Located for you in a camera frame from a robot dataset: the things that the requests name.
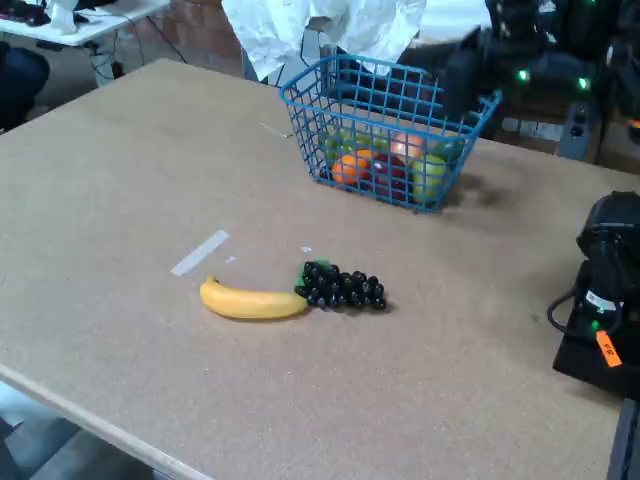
floor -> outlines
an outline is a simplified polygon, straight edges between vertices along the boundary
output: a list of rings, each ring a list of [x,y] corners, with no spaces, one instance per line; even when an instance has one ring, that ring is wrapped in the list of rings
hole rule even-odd
[[[60,52],[43,50],[35,40],[15,35],[0,34],[0,41],[12,46],[24,47],[43,55],[51,67],[49,81],[37,98],[39,105],[58,107],[96,88],[95,76],[89,62],[88,53],[79,48],[64,48]],[[206,52],[181,47],[180,53],[191,65],[217,70],[231,75],[241,75],[240,61],[217,57]],[[181,61],[176,53],[163,43],[142,43],[138,45],[132,34],[119,33],[114,58],[122,62],[125,71],[140,67],[158,58]]]

blue wire basket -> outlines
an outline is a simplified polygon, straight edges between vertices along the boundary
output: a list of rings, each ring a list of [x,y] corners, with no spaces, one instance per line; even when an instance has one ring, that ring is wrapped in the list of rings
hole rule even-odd
[[[280,91],[317,182],[420,212],[442,205],[501,99],[452,121],[442,93],[424,70],[353,55],[325,57]]]

red apple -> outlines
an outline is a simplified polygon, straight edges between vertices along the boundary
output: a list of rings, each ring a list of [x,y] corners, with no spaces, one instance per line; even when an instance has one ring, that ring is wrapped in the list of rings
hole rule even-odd
[[[376,155],[373,162],[373,173],[373,192],[376,195],[389,198],[389,187],[391,187],[391,197],[393,199],[403,202],[407,200],[409,189],[406,165],[402,160],[395,155],[380,153]]]

yellow banana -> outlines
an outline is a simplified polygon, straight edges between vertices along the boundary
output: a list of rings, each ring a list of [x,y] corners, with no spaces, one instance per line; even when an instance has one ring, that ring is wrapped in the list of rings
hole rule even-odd
[[[284,318],[307,308],[307,301],[295,293],[238,290],[211,276],[200,286],[200,298],[218,315],[246,320]]]

tape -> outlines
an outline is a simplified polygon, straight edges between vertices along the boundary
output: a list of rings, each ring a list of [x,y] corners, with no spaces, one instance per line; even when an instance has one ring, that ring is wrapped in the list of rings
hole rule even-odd
[[[198,265],[207,255],[222,245],[229,238],[229,234],[224,230],[218,230],[206,242],[196,248],[189,255],[184,257],[180,263],[171,269],[171,273],[178,277],[190,271]]]

